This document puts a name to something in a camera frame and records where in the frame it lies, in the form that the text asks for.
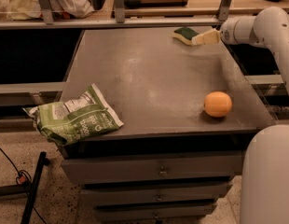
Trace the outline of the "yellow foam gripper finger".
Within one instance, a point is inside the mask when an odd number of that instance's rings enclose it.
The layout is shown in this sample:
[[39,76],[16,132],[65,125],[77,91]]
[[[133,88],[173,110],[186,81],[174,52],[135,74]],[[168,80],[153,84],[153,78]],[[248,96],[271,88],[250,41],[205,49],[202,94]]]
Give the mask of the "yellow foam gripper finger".
[[220,41],[220,32],[216,29],[211,29],[201,34],[195,35],[192,39],[193,45],[209,45]]

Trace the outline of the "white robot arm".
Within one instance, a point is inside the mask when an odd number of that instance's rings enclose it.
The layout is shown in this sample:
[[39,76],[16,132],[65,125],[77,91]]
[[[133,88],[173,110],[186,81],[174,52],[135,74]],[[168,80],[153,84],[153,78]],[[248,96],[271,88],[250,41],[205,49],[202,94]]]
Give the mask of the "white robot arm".
[[[224,21],[217,32],[228,45],[249,44],[268,49],[277,75],[249,76],[253,84],[282,85],[289,97],[289,15],[267,7],[255,16]],[[289,125],[258,132],[244,155],[241,175],[240,224],[289,224]]]

